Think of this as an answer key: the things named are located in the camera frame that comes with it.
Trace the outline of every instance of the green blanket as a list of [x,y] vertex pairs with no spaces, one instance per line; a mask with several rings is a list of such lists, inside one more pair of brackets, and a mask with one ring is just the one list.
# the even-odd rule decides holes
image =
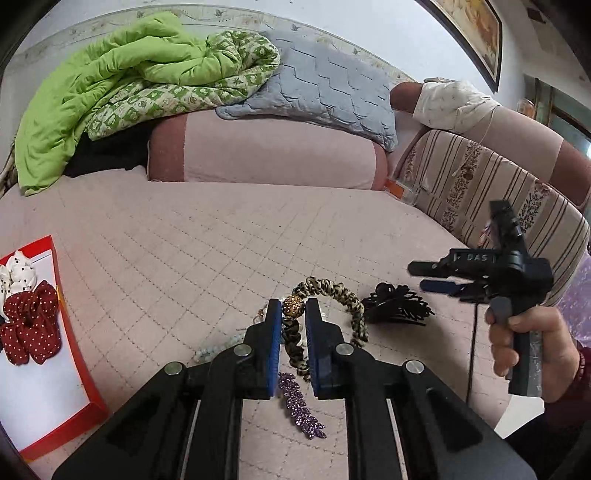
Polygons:
[[[268,75],[278,65],[277,49],[271,48]],[[220,42],[219,34],[198,40],[186,34],[170,12],[145,17],[88,45],[43,81],[21,119],[15,140],[21,190],[32,195],[54,183],[90,119],[138,80],[208,85],[236,76],[251,64],[252,56],[241,54],[232,36],[228,44]]]
[[242,102],[261,88],[279,65],[276,47],[257,33],[225,31],[211,35],[207,42],[211,48],[236,48],[248,68],[207,86],[132,82],[90,119],[86,127],[90,139],[108,137],[153,118]]

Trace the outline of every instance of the framed picture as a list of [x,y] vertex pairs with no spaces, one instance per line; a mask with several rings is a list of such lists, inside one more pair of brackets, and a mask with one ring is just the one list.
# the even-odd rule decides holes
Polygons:
[[451,33],[493,93],[499,90],[503,25],[488,0],[417,0]]

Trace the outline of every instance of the gold rhinestone ornament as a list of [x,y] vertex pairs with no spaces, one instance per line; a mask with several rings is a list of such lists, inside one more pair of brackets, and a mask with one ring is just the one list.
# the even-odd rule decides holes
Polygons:
[[283,300],[281,308],[283,315],[288,318],[296,319],[304,314],[304,300],[297,295],[289,295]]

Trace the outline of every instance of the sleeve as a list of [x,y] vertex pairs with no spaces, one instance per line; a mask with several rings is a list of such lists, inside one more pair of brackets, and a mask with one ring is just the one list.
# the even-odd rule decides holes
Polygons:
[[579,345],[579,370],[569,389],[554,403],[545,405],[548,423],[556,427],[591,420],[591,348]]

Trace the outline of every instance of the human hand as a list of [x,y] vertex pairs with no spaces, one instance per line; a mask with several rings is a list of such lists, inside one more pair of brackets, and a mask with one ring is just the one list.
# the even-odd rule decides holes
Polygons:
[[513,332],[542,332],[542,398],[552,403],[567,391],[579,369],[580,355],[562,314],[555,307],[533,307],[520,315],[510,317],[508,326],[495,323],[495,316],[489,308],[486,322],[490,325],[488,336],[491,341],[494,371],[504,377],[510,367],[519,361],[518,353],[511,348]]

